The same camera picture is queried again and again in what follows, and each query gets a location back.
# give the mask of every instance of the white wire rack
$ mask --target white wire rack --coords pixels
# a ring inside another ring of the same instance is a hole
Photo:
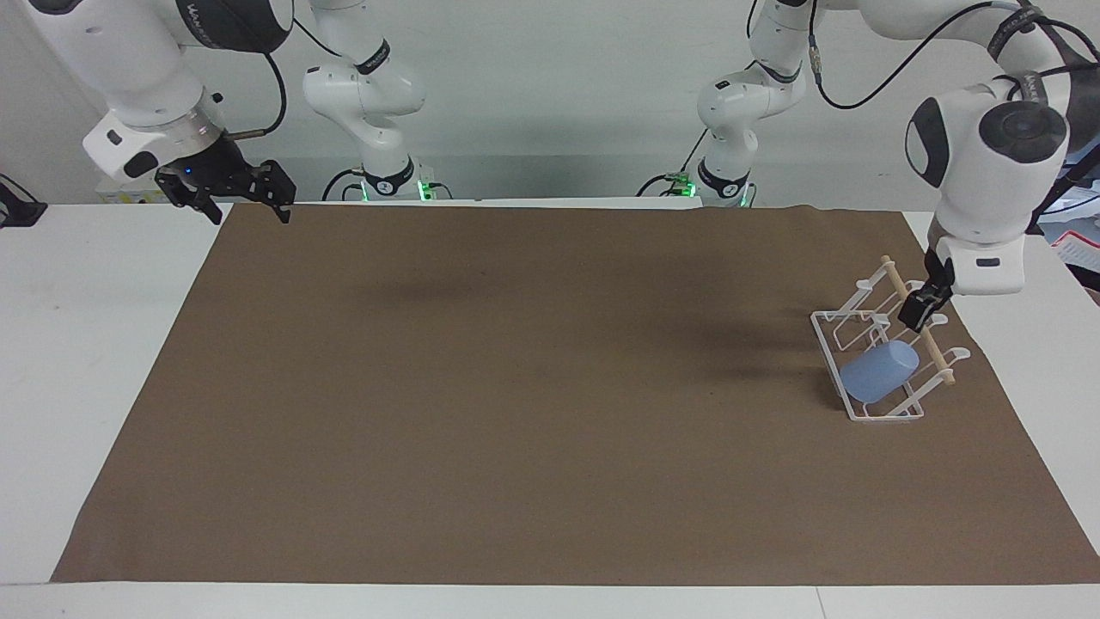
[[[889,279],[890,288],[876,294],[876,288]],[[935,314],[928,325],[914,334],[897,322],[898,309],[909,294],[921,287],[922,281],[905,281],[889,255],[868,279],[856,281],[856,292],[835,311],[811,314],[825,363],[836,393],[844,401],[851,421],[864,423],[904,422],[924,417],[921,400],[941,385],[955,385],[953,366],[970,357],[966,349],[950,349],[943,353],[932,330],[947,324],[947,317]],[[840,379],[840,367],[875,349],[892,341],[900,341],[917,349],[923,343],[922,365],[897,394],[877,405],[865,405],[848,395]]]

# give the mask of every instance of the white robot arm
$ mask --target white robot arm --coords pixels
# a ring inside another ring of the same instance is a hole
[[[262,201],[289,220],[294,183],[274,161],[244,161],[179,46],[270,53],[289,34],[293,0],[26,0],[26,8],[57,55],[107,99],[110,111],[84,140],[105,173],[125,183],[156,169],[176,206],[215,223],[221,211],[212,196]]]
[[[310,8],[319,37],[344,62],[310,68],[306,100],[356,141],[371,197],[418,196],[417,163],[392,118],[424,107],[424,82],[393,56],[365,0],[310,0]]]
[[[891,38],[936,32],[971,41],[1003,68],[1005,79],[927,99],[910,123],[910,162],[942,199],[930,232],[932,278],[911,297],[902,320],[920,331],[952,294],[1019,291],[1032,211],[1067,152],[1096,135],[1097,113],[1089,101],[1094,103],[1098,93],[1094,82],[1059,73],[1089,63],[1042,25],[1042,12],[1023,0],[767,1],[754,31],[754,65],[714,80],[700,97],[700,115],[712,133],[710,152],[695,170],[704,199],[732,203],[740,198],[757,150],[751,126],[804,96],[807,52],[814,78],[821,79],[811,22],[816,26],[826,10],[858,10],[876,33]]]

